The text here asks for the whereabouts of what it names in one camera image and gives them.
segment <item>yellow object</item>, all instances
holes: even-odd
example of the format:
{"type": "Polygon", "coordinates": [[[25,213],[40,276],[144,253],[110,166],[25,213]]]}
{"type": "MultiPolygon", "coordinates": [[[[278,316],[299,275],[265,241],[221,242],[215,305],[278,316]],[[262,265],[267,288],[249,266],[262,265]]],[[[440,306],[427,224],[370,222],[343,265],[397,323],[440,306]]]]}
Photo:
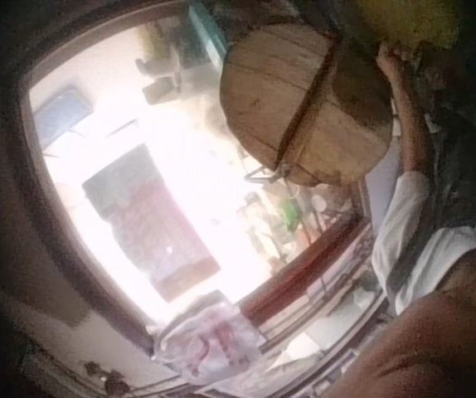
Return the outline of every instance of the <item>yellow object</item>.
{"type": "Polygon", "coordinates": [[[422,41],[449,49],[459,37],[460,0],[357,0],[379,38],[416,50],[422,41]]]}

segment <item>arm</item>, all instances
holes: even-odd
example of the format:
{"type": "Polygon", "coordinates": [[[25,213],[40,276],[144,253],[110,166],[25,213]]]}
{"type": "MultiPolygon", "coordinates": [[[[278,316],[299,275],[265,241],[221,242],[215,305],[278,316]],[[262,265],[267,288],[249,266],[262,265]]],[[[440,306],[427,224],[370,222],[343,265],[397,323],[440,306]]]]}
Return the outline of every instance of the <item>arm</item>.
{"type": "Polygon", "coordinates": [[[432,177],[433,146],[424,113],[419,106],[413,81],[405,63],[406,54],[382,44],[376,59],[386,75],[401,121],[401,156],[404,172],[422,172],[432,177]]]}

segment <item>white plastic bag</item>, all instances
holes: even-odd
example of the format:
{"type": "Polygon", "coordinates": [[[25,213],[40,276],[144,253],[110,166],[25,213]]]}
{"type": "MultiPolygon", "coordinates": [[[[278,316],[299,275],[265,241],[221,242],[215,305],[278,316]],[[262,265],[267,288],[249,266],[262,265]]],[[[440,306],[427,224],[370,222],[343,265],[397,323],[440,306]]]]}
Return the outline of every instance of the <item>white plastic bag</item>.
{"type": "Polygon", "coordinates": [[[237,376],[261,357],[262,335],[223,294],[198,299],[157,337],[155,359],[195,385],[237,376]]]}

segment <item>wooden board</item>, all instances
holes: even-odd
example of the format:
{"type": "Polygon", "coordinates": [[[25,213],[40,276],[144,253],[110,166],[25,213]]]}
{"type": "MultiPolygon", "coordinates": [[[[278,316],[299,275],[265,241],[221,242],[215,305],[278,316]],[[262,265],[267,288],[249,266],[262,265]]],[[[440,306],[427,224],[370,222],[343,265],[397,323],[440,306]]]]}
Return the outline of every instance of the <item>wooden board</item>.
{"type": "Polygon", "coordinates": [[[391,141],[391,93],[350,41],[279,24],[234,45],[221,81],[227,123],[251,156],[305,186],[361,179],[391,141]]]}

